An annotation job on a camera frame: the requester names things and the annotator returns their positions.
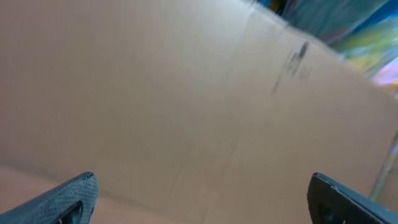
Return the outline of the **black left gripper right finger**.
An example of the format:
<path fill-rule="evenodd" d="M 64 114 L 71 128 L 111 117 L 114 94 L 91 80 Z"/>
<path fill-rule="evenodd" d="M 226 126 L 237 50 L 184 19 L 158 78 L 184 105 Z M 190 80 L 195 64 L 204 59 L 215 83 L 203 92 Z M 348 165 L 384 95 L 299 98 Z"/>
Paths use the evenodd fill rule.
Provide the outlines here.
<path fill-rule="evenodd" d="M 322 173 L 312 175 L 307 202 L 313 224 L 397 224 L 396 213 Z"/>

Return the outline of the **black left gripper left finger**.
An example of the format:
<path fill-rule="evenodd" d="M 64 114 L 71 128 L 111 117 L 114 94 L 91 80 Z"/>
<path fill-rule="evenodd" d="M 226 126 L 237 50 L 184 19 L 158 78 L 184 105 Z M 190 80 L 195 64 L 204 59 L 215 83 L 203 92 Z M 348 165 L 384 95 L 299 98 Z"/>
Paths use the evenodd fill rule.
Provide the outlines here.
<path fill-rule="evenodd" d="M 1 214 L 1 224 L 89 224 L 98 198 L 98 182 L 84 172 Z"/>

